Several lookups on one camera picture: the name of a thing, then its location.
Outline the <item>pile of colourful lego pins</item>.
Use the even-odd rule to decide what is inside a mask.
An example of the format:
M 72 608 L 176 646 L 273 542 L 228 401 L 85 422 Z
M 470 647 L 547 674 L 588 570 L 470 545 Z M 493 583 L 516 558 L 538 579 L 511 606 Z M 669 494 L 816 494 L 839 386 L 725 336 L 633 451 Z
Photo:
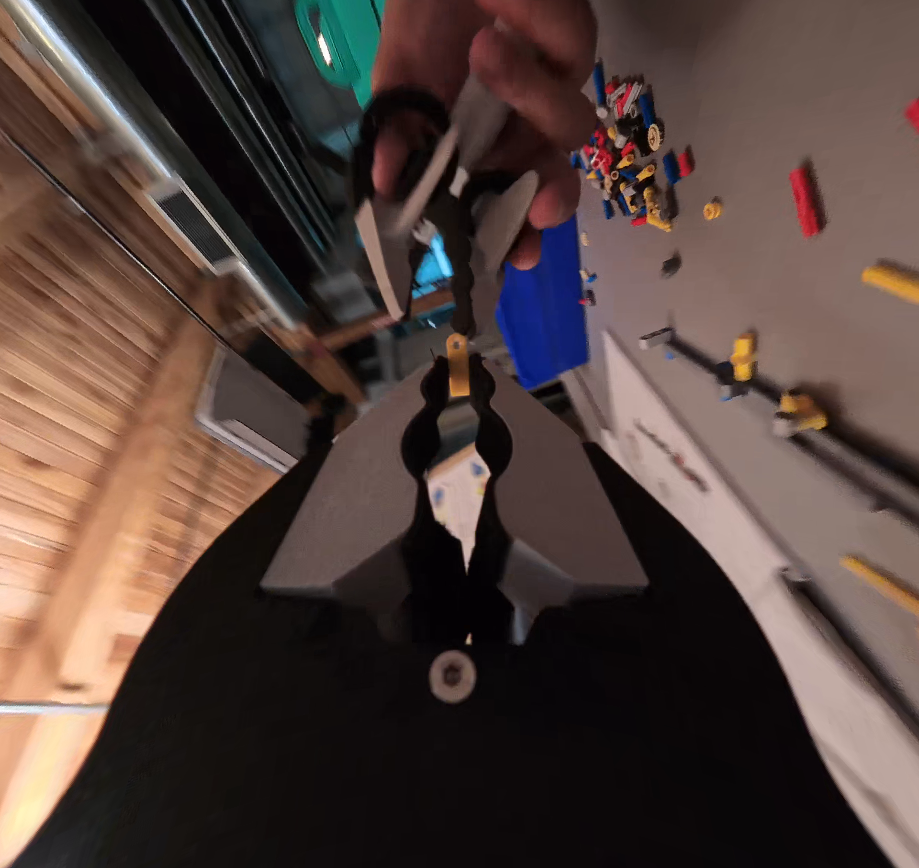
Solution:
M 600 198 L 603 216 L 631 226 L 673 230 L 674 188 L 695 170 L 691 147 L 665 146 L 666 134 L 650 84 L 643 77 L 608 76 L 602 59 L 591 73 L 595 124 L 571 165 Z

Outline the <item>person's right hand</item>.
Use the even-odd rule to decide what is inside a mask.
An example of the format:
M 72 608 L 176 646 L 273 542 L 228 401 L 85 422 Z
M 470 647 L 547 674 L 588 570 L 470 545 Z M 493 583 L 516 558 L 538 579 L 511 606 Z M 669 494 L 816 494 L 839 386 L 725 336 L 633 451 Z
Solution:
M 541 232 L 575 213 L 580 181 L 569 165 L 595 125 L 583 87 L 596 21 L 587 0 L 386 0 L 372 74 L 374 93 L 429 91 L 452 109 L 469 74 L 510 107 L 479 170 L 534 170 L 538 192 L 516 248 L 520 270 L 538 264 Z

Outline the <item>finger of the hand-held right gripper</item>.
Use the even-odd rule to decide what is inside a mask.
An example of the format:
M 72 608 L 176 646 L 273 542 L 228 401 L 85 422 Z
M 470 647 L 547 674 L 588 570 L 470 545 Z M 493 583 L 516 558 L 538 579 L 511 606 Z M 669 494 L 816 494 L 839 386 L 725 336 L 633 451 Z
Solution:
M 476 338 L 493 322 L 504 263 L 518 242 L 538 185 L 534 170 L 519 177 L 503 170 L 480 172 L 465 184 L 458 198 L 458 222 L 448 233 L 455 333 Z
M 415 276 L 427 251 L 424 205 L 366 198 L 355 222 L 385 308 L 402 321 L 410 311 Z

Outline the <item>teal plastic container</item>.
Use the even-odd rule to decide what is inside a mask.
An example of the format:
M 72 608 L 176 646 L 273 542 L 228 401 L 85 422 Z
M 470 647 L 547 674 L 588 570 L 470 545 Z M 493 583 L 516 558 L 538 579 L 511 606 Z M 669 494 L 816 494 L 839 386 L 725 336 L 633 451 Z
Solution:
M 364 109 L 380 42 L 385 0 L 294 0 L 296 22 L 314 65 Z

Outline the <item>grey lego beam assembly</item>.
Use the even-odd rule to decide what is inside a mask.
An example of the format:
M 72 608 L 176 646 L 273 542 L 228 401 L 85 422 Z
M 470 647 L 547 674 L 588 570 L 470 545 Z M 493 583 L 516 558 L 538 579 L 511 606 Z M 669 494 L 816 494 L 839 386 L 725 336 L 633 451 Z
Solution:
M 707 356 L 673 327 L 642 335 L 637 344 L 643 351 L 660 350 L 668 360 L 683 361 L 703 373 L 716 386 L 720 401 L 757 405 L 776 440 L 850 486 L 867 502 L 869 511 L 917 530 L 917 461 L 844 422 L 808 387 L 783 388 L 762 375 L 755 333 L 738 336 L 723 361 Z

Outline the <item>blue plastic bin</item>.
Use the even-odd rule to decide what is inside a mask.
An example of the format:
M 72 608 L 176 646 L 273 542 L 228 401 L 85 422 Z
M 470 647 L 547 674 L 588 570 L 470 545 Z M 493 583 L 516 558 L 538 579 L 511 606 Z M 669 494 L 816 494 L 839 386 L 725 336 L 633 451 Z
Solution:
M 576 217 L 542 234 L 537 265 L 504 268 L 496 319 L 516 376 L 533 390 L 589 362 Z

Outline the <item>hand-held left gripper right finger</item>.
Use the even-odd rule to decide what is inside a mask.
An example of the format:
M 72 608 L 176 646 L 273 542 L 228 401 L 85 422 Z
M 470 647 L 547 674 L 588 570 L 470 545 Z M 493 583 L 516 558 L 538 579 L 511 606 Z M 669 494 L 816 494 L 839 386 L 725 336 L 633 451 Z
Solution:
M 647 589 L 580 438 L 491 361 L 471 357 L 469 373 L 475 447 L 489 471 L 469 573 L 499 599 L 508 627 Z

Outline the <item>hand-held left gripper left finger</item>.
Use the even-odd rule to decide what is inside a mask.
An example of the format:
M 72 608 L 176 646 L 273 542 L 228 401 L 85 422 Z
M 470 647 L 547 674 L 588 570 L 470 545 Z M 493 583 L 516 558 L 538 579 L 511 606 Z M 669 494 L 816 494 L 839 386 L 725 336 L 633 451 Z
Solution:
M 449 532 L 426 472 L 449 401 L 446 360 L 412 373 L 330 448 L 261 580 L 267 593 L 328 598 L 379 620 L 449 584 Z

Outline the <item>long red lego pin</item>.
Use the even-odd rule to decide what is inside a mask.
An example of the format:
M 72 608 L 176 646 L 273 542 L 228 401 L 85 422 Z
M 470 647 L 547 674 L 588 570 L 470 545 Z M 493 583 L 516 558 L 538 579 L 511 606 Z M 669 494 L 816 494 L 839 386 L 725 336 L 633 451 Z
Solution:
M 802 161 L 788 174 L 788 180 L 802 236 L 817 237 L 826 226 L 826 216 L 812 162 Z

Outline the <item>white lego instruction booklet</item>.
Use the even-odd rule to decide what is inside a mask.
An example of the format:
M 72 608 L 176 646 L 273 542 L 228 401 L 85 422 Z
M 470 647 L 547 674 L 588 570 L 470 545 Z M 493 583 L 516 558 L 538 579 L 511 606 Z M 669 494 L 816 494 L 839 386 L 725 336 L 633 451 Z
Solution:
M 562 377 L 585 428 L 729 578 L 772 646 L 833 780 L 890 862 L 916 867 L 917 718 L 613 333 L 590 340 L 591 363 Z

